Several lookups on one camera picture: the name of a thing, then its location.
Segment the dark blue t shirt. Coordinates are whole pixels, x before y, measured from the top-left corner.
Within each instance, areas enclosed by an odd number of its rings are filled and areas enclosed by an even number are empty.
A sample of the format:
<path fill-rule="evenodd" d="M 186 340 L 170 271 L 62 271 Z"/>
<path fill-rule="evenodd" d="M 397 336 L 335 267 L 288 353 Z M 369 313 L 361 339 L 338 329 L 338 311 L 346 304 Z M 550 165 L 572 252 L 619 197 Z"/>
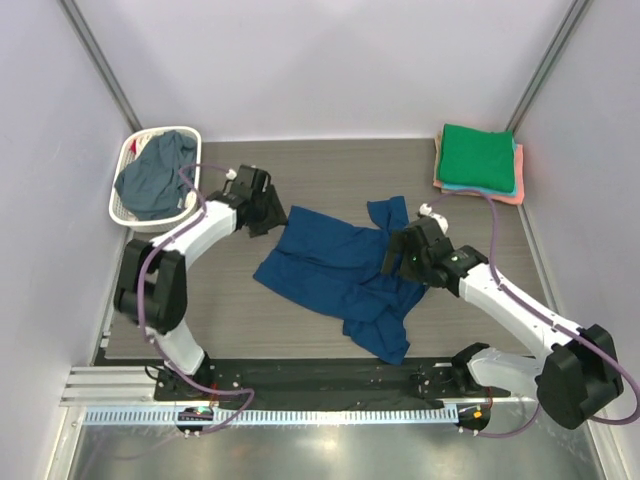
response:
<path fill-rule="evenodd" d="M 367 211 L 373 227 L 293 206 L 253 278 L 299 306 L 342 320 L 343 334 L 356 345 L 400 365 L 410 347 L 404 320 L 426 287 L 381 273 L 391 234 L 409 223 L 405 198 L 369 201 Z"/>

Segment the white plastic laundry basket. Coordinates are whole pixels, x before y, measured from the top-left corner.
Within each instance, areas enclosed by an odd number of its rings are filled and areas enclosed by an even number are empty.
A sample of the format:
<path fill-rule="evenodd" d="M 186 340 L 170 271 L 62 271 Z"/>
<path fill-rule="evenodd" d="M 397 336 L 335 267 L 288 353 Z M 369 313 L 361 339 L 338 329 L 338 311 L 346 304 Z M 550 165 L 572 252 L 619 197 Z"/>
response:
<path fill-rule="evenodd" d="M 140 233 L 160 233 L 165 232 L 173 227 L 177 226 L 182 221 L 186 220 L 196 209 L 196 194 L 194 190 L 199 187 L 200 184 L 200 172 L 196 169 L 190 169 L 186 172 L 186 175 L 190 178 L 192 183 L 188 186 L 190 191 L 186 197 L 185 209 L 183 212 L 175 217 L 166 218 L 156 221 L 140 221 L 128 210 L 126 210 L 115 190 L 114 183 L 118 174 L 131 162 L 133 162 L 140 154 L 140 150 L 145 146 L 149 139 L 155 135 L 160 135 L 166 131 L 178 131 L 186 136 L 190 136 L 198 141 L 196 162 L 201 160 L 202 153 L 202 138 L 200 133 L 188 126 L 170 126 L 170 127 L 156 127 L 150 129 L 144 129 L 130 135 L 122 144 L 119 152 L 119 158 L 116 165 L 114 174 L 114 182 L 109 199 L 109 214 L 112 220 L 122 226 L 125 226 L 133 231 Z M 130 151 L 130 144 L 132 141 L 137 141 L 137 155 L 134 156 Z"/>

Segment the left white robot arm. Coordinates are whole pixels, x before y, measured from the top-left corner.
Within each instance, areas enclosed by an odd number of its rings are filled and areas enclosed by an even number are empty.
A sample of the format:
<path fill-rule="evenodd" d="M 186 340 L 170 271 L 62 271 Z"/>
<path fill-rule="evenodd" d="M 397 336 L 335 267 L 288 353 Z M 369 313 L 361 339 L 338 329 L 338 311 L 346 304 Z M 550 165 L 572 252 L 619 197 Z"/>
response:
<path fill-rule="evenodd" d="M 133 239 L 124 250 L 114 295 L 116 311 L 137 324 L 188 398 L 212 387 L 210 358 L 187 321 L 187 272 L 217 242 L 246 228 L 251 237 L 287 224 L 271 175 L 251 165 L 227 172 L 224 187 L 208 197 L 196 188 L 195 213 L 150 240 Z"/>

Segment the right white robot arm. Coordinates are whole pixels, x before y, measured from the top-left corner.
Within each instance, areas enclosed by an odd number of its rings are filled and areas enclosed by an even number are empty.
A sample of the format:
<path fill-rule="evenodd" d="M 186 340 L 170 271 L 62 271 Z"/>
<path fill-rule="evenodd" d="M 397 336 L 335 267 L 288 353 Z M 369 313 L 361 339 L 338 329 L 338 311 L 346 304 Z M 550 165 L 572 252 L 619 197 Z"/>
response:
<path fill-rule="evenodd" d="M 575 429 L 624 391 L 612 336 L 555 314 L 516 287 L 494 258 L 453 246 L 446 221 L 422 216 L 392 233 L 381 271 L 441 288 L 492 317 L 526 347 L 525 356 L 476 342 L 451 359 L 451 384 L 471 396 L 496 387 L 537 400 L 558 425 Z"/>

